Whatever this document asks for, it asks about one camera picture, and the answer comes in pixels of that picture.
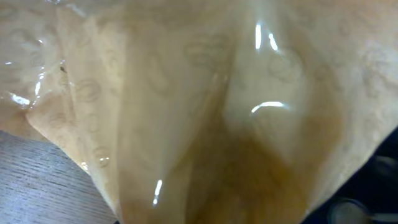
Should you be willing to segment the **beige snack bag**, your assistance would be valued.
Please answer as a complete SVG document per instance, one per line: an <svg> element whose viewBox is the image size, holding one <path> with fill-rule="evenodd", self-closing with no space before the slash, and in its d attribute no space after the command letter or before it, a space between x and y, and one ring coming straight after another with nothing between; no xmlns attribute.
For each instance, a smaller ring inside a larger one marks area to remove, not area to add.
<svg viewBox="0 0 398 224"><path fill-rule="evenodd" d="M1 2L1 129L122 223L301 222L396 127L395 0Z"/></svg>

